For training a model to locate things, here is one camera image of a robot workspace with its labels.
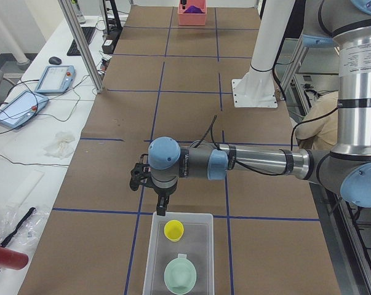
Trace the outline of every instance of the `purple object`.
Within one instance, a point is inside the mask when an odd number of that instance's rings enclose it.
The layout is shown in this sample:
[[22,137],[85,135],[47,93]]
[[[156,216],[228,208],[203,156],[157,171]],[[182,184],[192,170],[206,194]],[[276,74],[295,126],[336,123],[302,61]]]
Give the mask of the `purple object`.
[[185,14],[203,14],[203,11],[195,5],[189,6],[185,11]]

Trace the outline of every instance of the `blue and white device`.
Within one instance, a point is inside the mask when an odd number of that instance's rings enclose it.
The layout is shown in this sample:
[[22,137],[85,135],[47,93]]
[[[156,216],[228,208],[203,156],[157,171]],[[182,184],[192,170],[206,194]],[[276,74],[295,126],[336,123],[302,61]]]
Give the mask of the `blue and white device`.
[[49,101],[49,98],[25,90],[4,109],[0,109],[0,124],[17,129],[24,126],[38,112],[40,112]]
[[43,95],[65,93],[72,84],[74,66],[46,66],[35,92]]

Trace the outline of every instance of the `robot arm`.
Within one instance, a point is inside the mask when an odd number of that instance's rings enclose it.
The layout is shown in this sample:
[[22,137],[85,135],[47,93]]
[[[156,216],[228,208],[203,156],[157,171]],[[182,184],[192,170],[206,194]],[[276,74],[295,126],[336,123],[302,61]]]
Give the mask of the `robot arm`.
[[295,175],[371,207],[371,1],[307,1],[304,34],[313,37],[314,45],[332,38],[340,46],[338,140],[331,151],[210,143],[180,147],[171,138],[158,138],[149,147],[149,164],[141,158],[132,170],[131,189],[152,187],[158,193],[157,213],[164,215],[178,178],[224,179],[228,170],[247,169]]

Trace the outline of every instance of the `warning label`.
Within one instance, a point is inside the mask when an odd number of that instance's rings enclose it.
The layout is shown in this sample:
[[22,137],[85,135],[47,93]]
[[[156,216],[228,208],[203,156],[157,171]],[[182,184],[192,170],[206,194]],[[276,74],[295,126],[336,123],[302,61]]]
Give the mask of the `warning label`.
[[371,73],[371,43],[345,48],[340,55],[340,77]]

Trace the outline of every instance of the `keyboard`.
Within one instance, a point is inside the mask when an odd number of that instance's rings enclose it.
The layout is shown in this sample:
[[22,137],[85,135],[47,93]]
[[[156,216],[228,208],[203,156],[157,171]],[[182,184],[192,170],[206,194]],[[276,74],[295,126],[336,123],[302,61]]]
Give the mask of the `keyboard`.
[[[81,27],[82,32],[84,33],[84,37],[86,37],[87,43],[90,44],[92,41],[92,37],[94,36],[95,27],[94,26],[82,26]],[[80,51],[77,48],[76,41],[73,40],[72,44],[70,45],[70,48],[68,52],[66,53],[67,56],[75,56],[75,55],[81,55]]]

